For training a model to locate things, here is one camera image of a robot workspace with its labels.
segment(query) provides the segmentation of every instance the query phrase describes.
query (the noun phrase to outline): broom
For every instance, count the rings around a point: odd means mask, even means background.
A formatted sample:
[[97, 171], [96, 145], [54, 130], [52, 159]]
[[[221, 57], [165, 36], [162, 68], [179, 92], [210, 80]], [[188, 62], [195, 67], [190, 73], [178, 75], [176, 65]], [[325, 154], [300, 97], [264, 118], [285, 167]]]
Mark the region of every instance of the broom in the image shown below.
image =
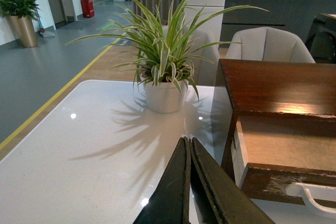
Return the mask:
[[41, 19], [39, 17], [39, 15], [37, 15], [37, 19], [38, 19], [38, 26], [40, 27], [40, 34], [43, 38], [47, 38], [47, 37], [54, 37], [55, 34], [50, 32], [50, 31], [46, 31], [42, 25]]

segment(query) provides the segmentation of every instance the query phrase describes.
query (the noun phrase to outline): wooden drawer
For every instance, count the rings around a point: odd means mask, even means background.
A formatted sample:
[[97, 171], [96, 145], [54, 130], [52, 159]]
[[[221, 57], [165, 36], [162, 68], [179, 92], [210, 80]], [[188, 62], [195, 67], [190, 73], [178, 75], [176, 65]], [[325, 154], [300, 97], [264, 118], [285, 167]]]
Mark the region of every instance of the wooden drawer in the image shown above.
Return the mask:
[[291, 183], [335, 187], [335, 129], [335, 122], [240, 116], [231, 145], [237, 186], [250, 198], [294, 204], [303, 201], [287, 196]]

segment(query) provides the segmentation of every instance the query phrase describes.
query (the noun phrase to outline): potted plant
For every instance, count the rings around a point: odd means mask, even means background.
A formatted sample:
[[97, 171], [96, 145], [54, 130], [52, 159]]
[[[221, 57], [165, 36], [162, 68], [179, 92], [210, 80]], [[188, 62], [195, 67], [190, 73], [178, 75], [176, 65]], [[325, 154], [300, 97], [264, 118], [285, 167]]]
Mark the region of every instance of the potted plant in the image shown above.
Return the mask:
[[258, 8], [248, 5], [235, 6], [224, 9], [200, 19], [201, 9], [193, 20], [185, 22], [185, 9], [188, 0], [181, 0], [173, 12], [173, 2], [169, 9], [167, 26], [164, 27], [161, 21], [159, 7], [156, 7], [156, 14], [150, 12], [138, 0], [132, 0], [140, 8], [143, 16], [134, 14], [130, 9], [124, 7], [126, 13], [114, 13], [129, 22], [129, 25], [122, 25], [111, 20], [117, 28], [111, 28], [100, 34], [84, 36], [71, 42], [93, 38], [93, 37], [115, 37], [131, 40], [132, 46], [138, 49], [137, 59], [115, 66], [135, 65], [134, 80], [144, 84], [147, 107], [155, 112], [170, 113], [179, 110], [183, 104], [184, 94], [190, 84], [198, 96], [197, 86], [193, 80], [194, 64], [193, 58], [207, 60], [204, 57], [196, 56], [194, 53], [211, 45], [218, 45], [229, 42], [213, 42], [203, 45], [190, 51], [194, 38], [192, 33], [202, 24], [213, 17], [242, 8]]
[[32, 19], [37, 20], [36, 0], [0, 0], [3, 17], [8, 16], [24, 47], [35, 47], [37, 39]]

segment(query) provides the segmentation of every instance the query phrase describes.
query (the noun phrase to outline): wooden floor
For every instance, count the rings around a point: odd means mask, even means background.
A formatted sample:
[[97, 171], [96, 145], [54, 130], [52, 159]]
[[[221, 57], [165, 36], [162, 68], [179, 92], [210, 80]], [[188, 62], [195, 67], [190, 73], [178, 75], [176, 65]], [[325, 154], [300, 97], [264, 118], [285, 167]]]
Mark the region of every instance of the wooden floor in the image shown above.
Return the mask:
[[[134, 71], [124, 71], [133, 67], [122, 67], [111, 69], [113, 66], [136, 59], [134, 54], [136, 49], [131, 46], [113, 46], [102, 54], [82, 75], [75, 79], [62, 91], [46, 108], [44, 108], [27, 126], [18, 132], [13, 139], [0, 150], [0, 160], [2, 160], [39, 122], [45, 118], [79, 83], [86, 80], [118, 80], [133, 81]], [[222, 57], [226, 49], [219, 50]]]

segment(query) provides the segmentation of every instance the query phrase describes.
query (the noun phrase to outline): green plant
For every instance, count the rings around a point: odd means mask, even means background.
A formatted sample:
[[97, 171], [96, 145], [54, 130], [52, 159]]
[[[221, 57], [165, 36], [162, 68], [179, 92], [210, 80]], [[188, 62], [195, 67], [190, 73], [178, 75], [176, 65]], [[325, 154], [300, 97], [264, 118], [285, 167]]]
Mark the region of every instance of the green plant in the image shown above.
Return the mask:
[[[143, 13], [143, 17], [134, 14], [130, 9], [124, 7], [126, 13], [115, 13], [121, 16], [123, 19], [129, 22], [129, 25], [122, 25], [113, 20], [110, 20], [117, 28], [111, 28], [103, 31], [100, 34], [84, 36], [75, 39], [71, 42], [93, 38], [93, 37], [116, 37], [121, 39], [128, 39], [134, 42], [133, 47], [137, 48], [139, 51], [137, 53], [137, 59], [133, 62], [127, 62], [115, 66], [128, 66], [136, 65], [134, 81], [138, 81], [140, 74], [144, 73], [141, 82], [147, 84], [153, 82], [153, 85], [158, 86], [161, 82], [172, 82], [175, 84], [176, 88], [181, 93], [181, 86], [179, 81], [184, 81], [187, 84], [192, 85], [195, 89], [197, 95], [197, 87], [193, 80], [194, 74], [194, 64], [192, 62], [193, 58], [199, 58], [202, 60], [207, 60], [204, 57], [193, 55], [196, 51], [217, 44], [230, 43], [230, 42], [213, 42], [207, 45], [203, 45], [193, 51], [189, 51], [193, 44], [193, 40], [196, 38], [192, 37], [193, 31], [199, 28], [202, 24], [208, 20], [214, 18], [217, 15], [230, 12], [236, 9], [243, 8], [258, 8], [254, 6], [235, 6], [231, 8], [224, 9], [220, 12], [216, 12], [204, 18], [200, 21], [199, 18], [202, 15], [204, 7], [196, 14], [193, 20], [189, 23], [185, 22], [185, 9], [187, 7], [188, 0], [181, 0], [180, 4], [173, 12], [173, 2], [169, 8], [168, 16], [168, 29], [165, 33], [163, 30], [163, 25], [161, 21], [161, 16], [159, 12], [159, 6], [156, 6], [156, 14], [152, 14], [143, 4], [138, 0], [132, 0], [140, 8]], [[125, 34], [120, 35], [116, 32], [123, 31]]]
[[37, 20], [38, 4], [36, 0], [0, 0], [0, 11], [5, 16], [29, 17]]

